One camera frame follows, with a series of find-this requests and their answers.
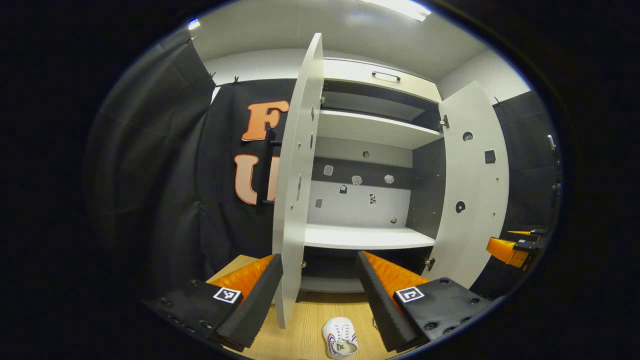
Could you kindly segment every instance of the shoe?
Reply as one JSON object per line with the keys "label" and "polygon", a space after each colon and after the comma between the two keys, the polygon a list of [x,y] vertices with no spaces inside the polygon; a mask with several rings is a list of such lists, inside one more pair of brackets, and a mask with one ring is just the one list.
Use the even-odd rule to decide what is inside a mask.
{"label": "shoe", "polygon": [[358,352],[356,329],[351,320],[343,317],[332,318],[322,329],[329,356],[344,359]]}

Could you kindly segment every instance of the light fixture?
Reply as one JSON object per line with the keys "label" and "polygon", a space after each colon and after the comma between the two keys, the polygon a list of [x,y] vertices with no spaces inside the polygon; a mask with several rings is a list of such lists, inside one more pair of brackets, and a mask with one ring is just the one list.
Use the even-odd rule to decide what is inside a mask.
{"label": "light fixture", "polygon": [[429,11],[424,6],[418,3],[414,3],[411,0],[359,0],[359,1],[382,6],[389,10],[393,10],[395,12],[409,16],[410,18],[418,20],[419,22],[424,21],[427,15],[431,13],[431,11]]}
{"label": "light fixture", "polygon": [[200,21],[198,19],[193,19],[189,21],[189,30],[193,30],[200,26]]}

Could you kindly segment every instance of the cabinet door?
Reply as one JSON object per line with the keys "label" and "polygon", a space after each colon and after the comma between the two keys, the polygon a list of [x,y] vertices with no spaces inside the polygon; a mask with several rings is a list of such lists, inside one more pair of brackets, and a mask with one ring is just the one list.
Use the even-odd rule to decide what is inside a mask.
{"label": "cabinet door", "polygon": [[300,290],[311,172],[324,83],[322,34],[307,50],[291,97],[284,130],[273,212],[273,252],[282,254],[284,273],[276,291],[278,322],[286,328]]}
{"label": "cabinet door", "polygon": [[438,235],[422,275],[449,277],[469,288],[491,255],[489,237],[500,236],[509,195],[509,162],[502,128],[477,82],[442,101],[447,182]]}

